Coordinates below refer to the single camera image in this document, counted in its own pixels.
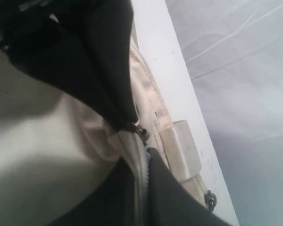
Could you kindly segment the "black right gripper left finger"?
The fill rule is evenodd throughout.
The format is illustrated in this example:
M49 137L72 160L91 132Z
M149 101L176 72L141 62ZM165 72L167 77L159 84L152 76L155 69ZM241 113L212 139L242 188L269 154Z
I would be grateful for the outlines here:
M134 226L134 177L118 162L105 181L51 226Z

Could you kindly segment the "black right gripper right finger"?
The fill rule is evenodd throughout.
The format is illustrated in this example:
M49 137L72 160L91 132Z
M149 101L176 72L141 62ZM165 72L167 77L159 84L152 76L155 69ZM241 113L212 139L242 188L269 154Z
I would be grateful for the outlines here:
M198 203L166 167L158 151L149 148L149 226L227 226Z

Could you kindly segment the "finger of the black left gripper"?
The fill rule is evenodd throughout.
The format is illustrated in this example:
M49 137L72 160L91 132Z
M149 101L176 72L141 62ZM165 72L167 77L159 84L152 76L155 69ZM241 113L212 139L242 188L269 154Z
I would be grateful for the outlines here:
M99 79L126 124L138 121L129 70L133 8L129 0L77 0L72 7Z
M6 54L10 63L24 74L83 102L115 130L123 128L123 118L101 84L80 39L63 35L57 22L45 21L12 43Z

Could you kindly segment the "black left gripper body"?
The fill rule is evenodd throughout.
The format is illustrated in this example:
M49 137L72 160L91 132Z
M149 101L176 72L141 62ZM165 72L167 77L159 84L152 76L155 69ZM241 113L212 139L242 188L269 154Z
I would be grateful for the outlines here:
M0 49L72 3L72 0L0 0Z

